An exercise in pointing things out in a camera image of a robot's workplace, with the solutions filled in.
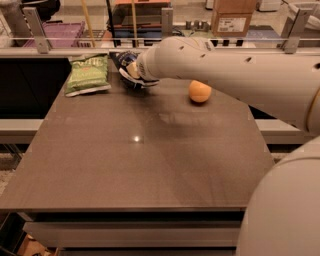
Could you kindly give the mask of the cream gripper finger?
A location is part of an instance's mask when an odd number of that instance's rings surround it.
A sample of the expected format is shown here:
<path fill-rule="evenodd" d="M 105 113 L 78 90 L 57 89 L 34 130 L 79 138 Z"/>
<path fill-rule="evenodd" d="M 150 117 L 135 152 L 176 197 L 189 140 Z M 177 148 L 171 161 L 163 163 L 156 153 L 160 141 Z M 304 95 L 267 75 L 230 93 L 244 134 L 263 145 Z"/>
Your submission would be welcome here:
<path fill-rule="evenodd" d="M 138 68 L 137 68 L 137 65 L 136 65 L 136 62 L 131 62 L 127 67 L 127 72 L 128 74 L 135 78 L 135 79 L 139 79 L 140 78 L 140 74 L 138 72 Z"/>

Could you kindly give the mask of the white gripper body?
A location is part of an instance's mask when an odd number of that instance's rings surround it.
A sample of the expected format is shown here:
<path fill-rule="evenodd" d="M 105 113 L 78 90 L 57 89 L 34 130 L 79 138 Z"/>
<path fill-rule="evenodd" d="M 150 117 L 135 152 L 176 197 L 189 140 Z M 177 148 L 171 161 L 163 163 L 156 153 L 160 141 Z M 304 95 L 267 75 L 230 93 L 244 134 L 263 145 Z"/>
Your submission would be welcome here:
<path fill-rule="evenodd" d="M 140 76 L 147 80 L 158 80 L 158 77 L 153 73 L 155 48 L 150 48 L 138 55 L 137 68 Z"/>

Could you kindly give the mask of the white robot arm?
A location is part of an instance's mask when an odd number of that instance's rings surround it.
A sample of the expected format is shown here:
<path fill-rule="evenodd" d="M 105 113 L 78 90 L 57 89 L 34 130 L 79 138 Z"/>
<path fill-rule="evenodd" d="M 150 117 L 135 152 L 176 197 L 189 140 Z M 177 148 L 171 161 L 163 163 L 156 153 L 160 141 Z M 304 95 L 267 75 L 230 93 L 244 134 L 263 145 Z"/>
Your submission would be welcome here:
<path fill-rule="evenodd" d="M 236 256 L 320 256 L 319 52 L 300 48 L 216 46 L 198 37 L 168 37 L 138 55 L 138 80 L 203 81 L 314 136 L 276 164 L 255 188 Z"/>

